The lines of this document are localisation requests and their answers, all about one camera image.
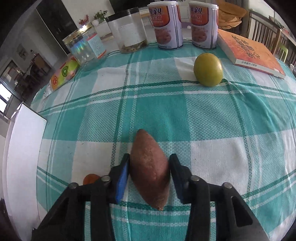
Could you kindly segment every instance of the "checkered tablecloth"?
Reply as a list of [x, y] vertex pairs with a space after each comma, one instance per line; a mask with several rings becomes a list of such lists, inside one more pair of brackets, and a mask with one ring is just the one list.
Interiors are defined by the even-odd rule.
[[[224, 79], [216, 87], [201, 86], [193, 74], [203, 52], [222, 62]], [[284, 80], [234, 66], [219, 47], [205, 51], [184, 41], [181, 49], [165, 51], [150, 44], [80, 68], [46, 99], [41, 89], [31, 105], [47, 119], [37, 170], [40, 216], [68, 183], [108, 174], [130, 152], [136, 131], [145, 129], [167, 157], [176, 153], [193, 174], [217, 185], [232, 183], [269, 238], [280, 240], [296, 216], [296, 80], [280, 64]], [[111, 206], [117, 241], [185, 239], [190, 206], [179, 202], [170, 185], [160, 212], [128, 181], [122, 202]]]

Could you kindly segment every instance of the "black lid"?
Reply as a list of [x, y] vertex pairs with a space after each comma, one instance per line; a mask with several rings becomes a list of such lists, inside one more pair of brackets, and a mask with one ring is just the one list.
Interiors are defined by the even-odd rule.
[[116, 14], [113, 14], [111, 16], [105, 17], [105, 19], [106, 19], [106, 22], [111, 22], [113, 20], [116, 20], [116, 19], [128, 16], [128, 15], [131, 15], [131, 14], [137, 13], [137, 12], [139, 12], [139, 8], [134, 7], [134, 8], [131, 8], [131, 9], [123, 10], [123, 11], [118, 12]]

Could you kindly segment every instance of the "yellow-green round fruit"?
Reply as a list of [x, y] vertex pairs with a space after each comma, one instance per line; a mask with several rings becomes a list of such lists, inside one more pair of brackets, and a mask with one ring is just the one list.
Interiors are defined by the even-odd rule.
[[196, 79], [207, 87], [216, 86], [223, 79], [222, 64], [211, 53], [203, 53], [196, 58], [193, 72]]

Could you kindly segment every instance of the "book cover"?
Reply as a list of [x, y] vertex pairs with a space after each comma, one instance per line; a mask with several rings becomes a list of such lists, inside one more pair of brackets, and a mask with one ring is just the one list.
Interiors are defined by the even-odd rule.
[[276, 58], [262, 43], [222, 29], [218, 30], [217, 43], [235, 65], [259, 70], [282, 79], [286, 76]]

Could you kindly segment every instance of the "brown cloth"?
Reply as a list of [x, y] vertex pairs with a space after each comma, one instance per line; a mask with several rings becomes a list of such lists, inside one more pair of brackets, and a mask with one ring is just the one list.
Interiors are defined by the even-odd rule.
[[230, 29], [238, 26], [242, 21], [242, 17], [246, 15], [246, 9], [235, 4], [217, 0], [219, 6], [219, 23], [220, 29]]

